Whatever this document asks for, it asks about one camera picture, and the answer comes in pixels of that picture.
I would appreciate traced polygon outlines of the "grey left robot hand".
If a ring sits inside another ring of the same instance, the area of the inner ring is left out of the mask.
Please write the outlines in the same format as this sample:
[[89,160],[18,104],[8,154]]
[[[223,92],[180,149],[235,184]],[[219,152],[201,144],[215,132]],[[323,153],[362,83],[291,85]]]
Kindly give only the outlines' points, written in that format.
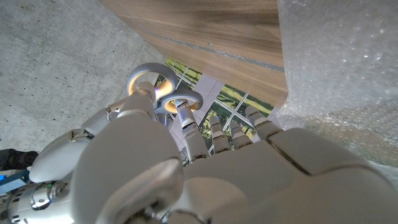
[[72,175],[75,223],[396,223],[397,190],[369,162],[299,128],[184,166],[144,82]]

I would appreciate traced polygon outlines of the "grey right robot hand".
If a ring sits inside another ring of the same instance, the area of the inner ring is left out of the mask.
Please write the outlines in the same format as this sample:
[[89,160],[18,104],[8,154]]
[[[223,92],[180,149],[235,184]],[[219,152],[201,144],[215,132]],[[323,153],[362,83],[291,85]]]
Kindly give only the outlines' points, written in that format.
[[69,182],[86,146],[125,103],[120,100],[98,111],[78,129],[49,143],[41,152],[1,151],[1,223],[74,223]]

